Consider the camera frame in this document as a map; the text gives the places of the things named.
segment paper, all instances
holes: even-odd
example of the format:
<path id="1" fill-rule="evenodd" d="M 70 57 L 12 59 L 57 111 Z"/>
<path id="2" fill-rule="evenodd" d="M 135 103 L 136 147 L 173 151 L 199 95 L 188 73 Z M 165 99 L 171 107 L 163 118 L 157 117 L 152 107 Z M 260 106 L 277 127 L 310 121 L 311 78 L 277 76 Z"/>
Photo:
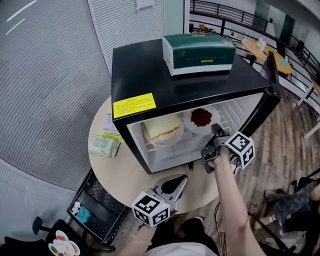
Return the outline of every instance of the paper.
<path id="1" fill-rule="evenodd" d="M 152 93 L 123 99 L 113 103 L 113 117 L 119 118 L 156 108 Z"/>
<path id="2" fill-rule="evenodd" d="M 112 122 L 112 116 L 110 113 L 106 114 L 103 128 L 100 132 L 98 132 L 98 136 L 103 138 L 115 139 L 119 142 L 125 142 Z"/>

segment yellow warning label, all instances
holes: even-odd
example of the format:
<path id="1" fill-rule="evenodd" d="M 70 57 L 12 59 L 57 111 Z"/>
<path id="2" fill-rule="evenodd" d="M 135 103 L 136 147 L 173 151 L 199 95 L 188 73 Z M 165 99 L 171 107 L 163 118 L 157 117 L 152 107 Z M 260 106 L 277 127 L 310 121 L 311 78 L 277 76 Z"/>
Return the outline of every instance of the yellow warning label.
<path id="1" fill-rule="evenodd" d="M 133 113 L 154 109 L 156 103 L 152 93 L 126 98 L 113 103 L 113 117 L 119 118 Z"/>

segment red sauce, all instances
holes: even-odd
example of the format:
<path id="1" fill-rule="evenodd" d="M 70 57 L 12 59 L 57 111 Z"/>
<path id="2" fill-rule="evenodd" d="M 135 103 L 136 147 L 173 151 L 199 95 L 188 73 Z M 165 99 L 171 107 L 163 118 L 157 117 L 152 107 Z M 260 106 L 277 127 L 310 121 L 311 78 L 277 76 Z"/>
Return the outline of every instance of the red sauce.
<path id="1" fill-rule="evenodd" d="M 65 241 L 66 240 L 65 237 L 62 236 L 62 235 L 57 235 L 56 238 L 58 238 L 58 240 L 60 240 L 60 241 Z"/>
<path id="2" fill-rule="evenodd" d="M 197 127 L 204 127 L 210 124 L 211 118 L 212 114 L 203 108 L 198 108 L 191 114 L 191 122 L 194 122 Z"/>

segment hand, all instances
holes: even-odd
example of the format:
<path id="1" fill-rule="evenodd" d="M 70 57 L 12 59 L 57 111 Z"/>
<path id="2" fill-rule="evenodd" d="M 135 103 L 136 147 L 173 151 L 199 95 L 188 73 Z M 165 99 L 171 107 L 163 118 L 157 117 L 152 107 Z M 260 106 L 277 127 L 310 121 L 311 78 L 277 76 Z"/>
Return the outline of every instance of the hand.
<path id="1" fill-rule="evenodd" d="M 221 146 L 219 148 L 218 157 L 213 161 L 213 163 L 216 165 L 223 161 L 230 162 L 230 150 L 227 146 Z"/>

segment wooden floor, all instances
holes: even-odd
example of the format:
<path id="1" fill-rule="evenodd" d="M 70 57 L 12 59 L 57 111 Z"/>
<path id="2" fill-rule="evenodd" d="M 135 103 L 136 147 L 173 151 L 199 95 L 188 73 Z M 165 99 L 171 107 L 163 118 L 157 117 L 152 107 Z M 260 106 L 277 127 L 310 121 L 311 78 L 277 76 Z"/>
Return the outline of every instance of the wooden floor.
<path id="1" fill-rule="evenodd" d="M 282 90 L 281 102 L 252 136 L 255 159 L 245 170 L 240 169 L 235 177 L 247 209 L 258 217 L 267 214 L 263 196 L 266 189 L 282 188 L 287 191 L 291 181 L 298 180 L 320 167 L 320 131 L 316 131 L 308 140 L 303 139 L 303 134 L 317 123 L 316 115 L 305 104 L 295 107 L 296 102 L 294 96 Z M 174 218 L 177 229 L 184 220 L 202 216 L 205 231 L 217 243 L 214 210 L 218 201 L 219 198 L 197 210 L 177 215 Z M 220 215 L 218 217 L 218 222 L 221 223 Z M 140 222 L 130 215 L 114 240 L 117 247 L 114 254 L 121 250 L 139 225 Z M 279 227 L 272 225 L 271 229 L 279 234 Z M 269 236 L 263 230 L 255 230 L 254 235 L 258 241 L 269 241 Z M 282 238 L 295 243 L 297 239 L 301 240 L 301 233 L 286 234 Z"/>

